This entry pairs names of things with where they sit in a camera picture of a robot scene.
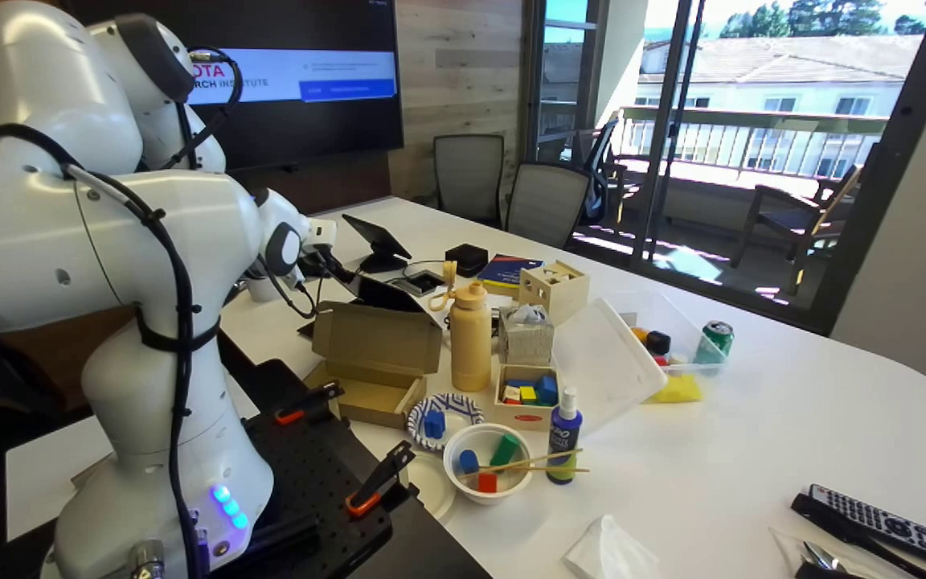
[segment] patio chair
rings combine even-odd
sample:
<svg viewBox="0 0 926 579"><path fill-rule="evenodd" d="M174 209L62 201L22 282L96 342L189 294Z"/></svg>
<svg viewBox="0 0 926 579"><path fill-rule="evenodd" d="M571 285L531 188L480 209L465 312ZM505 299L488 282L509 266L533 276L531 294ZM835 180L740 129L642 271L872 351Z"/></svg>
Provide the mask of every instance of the patio chair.
<svg viewBox="0 0 926 579"><path fill-rule="evenodd" d="M437 135L434 177L444 211L500 227L505 138L500 135Z"/></svg>
<svg viewBox="0 0 926 579"><path fill-rule="evenodd" d="M730 266L743 265L753 232L765 227L787 245L789 276L785 294L794 295L802 280L805 257L835 245L835 234L843 232L858 193L858 171L860 167L846 171L843 180L816 180L816 193L809 201L775 188L755 188Z"/></svg>
<svg viewBox="0 0 926 579"><path fill-rule="evenodd" d="M553 249L569 245L589 193L589 177L556 163L521 163L505 227Z"/></svg>

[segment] remote control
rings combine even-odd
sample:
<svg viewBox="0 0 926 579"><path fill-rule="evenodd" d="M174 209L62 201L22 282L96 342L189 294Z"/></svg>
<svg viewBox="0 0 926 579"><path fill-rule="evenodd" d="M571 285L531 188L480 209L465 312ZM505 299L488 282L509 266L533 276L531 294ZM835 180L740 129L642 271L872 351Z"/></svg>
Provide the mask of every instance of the remote control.
<svg viewBox="0 0 926 579"><path fill-rule="evenodd" d="M809 521L818 524L825 517L825 508L843 516L851 528L872 533L873 542L883 542L886 546L903 546L907 553L926 557L926 528L914 524L900 516L882 513L873 505L866 505L858 500L847 500L843 492L833 492L825 485L809 485L801 492L789 508Z"/></svg>

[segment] balcony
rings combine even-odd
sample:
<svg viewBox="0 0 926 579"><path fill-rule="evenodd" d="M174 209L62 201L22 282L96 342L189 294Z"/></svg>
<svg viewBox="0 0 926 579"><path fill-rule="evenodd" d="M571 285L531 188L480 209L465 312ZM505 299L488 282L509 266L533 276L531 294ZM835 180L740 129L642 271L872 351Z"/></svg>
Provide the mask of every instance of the balcony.
<svg viewBox="0 0 926 579"><path fill-rule="evenodd" d="M657 111L620 111L615 149L632 180L650 167L653 124ZM883 120L860 115L683 111L653 265L780 305L809 305L825 260L805 265L798 295L780 294L789 266L768 234L753 234L745 260L730 266L753 191L768 184L809 197L816 180L833 180L851 163L866 163L882 133ZM606 203L605 223L574 232L574 249L622 265L632 254L632 223L632 211L616 223L615 203Z"/></svg>

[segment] television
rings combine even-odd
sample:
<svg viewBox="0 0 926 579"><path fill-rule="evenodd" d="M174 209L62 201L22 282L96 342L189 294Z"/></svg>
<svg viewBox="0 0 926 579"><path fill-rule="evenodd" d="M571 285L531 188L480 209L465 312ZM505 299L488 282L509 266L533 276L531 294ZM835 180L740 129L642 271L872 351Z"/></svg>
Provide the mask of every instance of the television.
<svg viewBox="0 0 926 579"><path fill-rule="evenodd" d="M79 24L147 12L187 49L222 49L233 74L200 65L194 111L232 174L401 149L394 0L63 0Z"/></svg>

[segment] balcony railing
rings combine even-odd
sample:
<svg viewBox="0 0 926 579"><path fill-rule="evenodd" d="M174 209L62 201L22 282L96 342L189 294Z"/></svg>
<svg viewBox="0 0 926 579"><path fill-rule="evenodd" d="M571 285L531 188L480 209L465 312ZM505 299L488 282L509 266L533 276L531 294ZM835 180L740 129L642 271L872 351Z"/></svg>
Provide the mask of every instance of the balcony railing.
<svg viewBox="0 0 926 579"><path fill-rule="evenodd" d="M657 111L620 111L620 151L650 153ZM683 111L675 162L775 177L843 177L866 163L886 120Z"/></svg>

